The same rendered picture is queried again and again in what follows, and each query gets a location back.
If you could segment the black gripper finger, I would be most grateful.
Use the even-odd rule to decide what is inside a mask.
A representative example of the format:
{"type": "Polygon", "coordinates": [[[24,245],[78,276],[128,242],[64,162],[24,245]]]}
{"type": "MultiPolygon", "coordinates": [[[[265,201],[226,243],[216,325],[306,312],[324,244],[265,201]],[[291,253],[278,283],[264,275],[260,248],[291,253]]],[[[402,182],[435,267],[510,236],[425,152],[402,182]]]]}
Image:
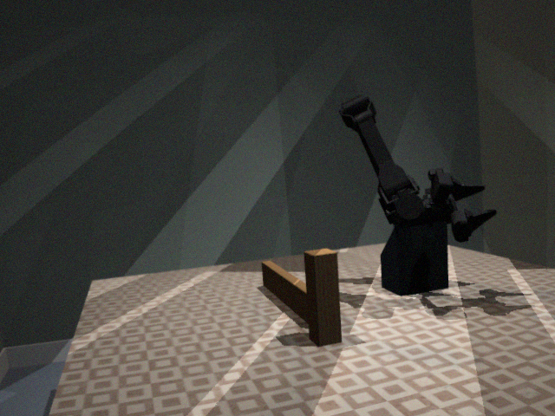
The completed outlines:
{"type": "Polygon", "coordinates": [[[454,201],[463,199],[465,197],[485,190],[485,187],[483,185],[462,183],[456,180],[453,176],[451,176],[451,181],[453,182],[454,186],[454,201]]]}
{"type": "Polygon", "coordinates": [[[468,222],[468,236],[480,225],[496,215],[496,210],[475,211],[471,212],[465,209],[465,214],[468,222]]]}

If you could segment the dark brown wooden post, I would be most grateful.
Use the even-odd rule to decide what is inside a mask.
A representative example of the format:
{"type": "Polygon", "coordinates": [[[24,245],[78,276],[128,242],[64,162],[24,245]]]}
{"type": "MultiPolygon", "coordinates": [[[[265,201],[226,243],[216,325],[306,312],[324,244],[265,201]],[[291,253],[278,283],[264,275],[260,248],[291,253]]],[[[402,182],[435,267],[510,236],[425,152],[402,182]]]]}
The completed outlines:
{"type": "Polygon", "coordinates": [[[310,340],[319,348],[342,342],[337,252],[304,252],[310,340]]]}

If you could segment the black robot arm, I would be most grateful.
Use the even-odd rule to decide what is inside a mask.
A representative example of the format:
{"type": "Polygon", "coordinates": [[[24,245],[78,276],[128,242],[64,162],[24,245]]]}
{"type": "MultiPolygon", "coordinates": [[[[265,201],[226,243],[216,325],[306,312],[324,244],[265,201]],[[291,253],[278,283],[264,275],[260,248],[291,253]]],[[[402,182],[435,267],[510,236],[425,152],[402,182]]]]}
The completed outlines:
{"type": "MultiPolygon", "coordinates": [[[[423,203],[419,194],[420,187],[401,167],[394,164],[389,150],[376,126],[375,109],[371,99],[363,94],[341,103],[338,109],[346,127],[359,134],[366,153],[379,180],[379,202],[389,224],[394,227],[408,228],[423,225],[423,203]],[[390,213],[388,214],[387,211],[390,213]]],[[[451,174],[442,168],[429,170],[431,187],[425,189],[431,199],[428,205],[443,206],[449,203],[448,197],[453,189],[451,174]]]]}

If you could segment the brown wooden board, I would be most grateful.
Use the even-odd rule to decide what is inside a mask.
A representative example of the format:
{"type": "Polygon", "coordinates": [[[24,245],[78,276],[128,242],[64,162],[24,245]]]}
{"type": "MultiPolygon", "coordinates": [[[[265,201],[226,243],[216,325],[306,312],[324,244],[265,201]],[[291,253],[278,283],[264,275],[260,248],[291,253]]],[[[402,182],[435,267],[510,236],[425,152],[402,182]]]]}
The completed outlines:
{"type": "Polygon", "coordinates": [[[272,261],[262,262],[263,285],[309,324],[306,283],[272,261]]]}

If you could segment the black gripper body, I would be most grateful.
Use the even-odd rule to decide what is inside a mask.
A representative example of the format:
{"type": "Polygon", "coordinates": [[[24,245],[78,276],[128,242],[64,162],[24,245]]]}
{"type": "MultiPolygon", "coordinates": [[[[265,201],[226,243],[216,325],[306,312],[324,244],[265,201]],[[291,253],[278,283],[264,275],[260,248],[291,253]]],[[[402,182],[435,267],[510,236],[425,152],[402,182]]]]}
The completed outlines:
{"type": "Polygon", "coordinates": [[[452,224],[452,233],[454,239],[458,242],[468,241],[468,222],[464,211],[458,211],[454,202],[454,186],[447,200],[443,206],[428,205],[427,199],[431,199],[428,195],[422,195],[423,203],[422,217],[423,224],[428,224],[428,227],[434,227],[434,223],[447,221],[447,224],[452,224]],[[452,203],[452,204],[451,204],[452,203]]]}

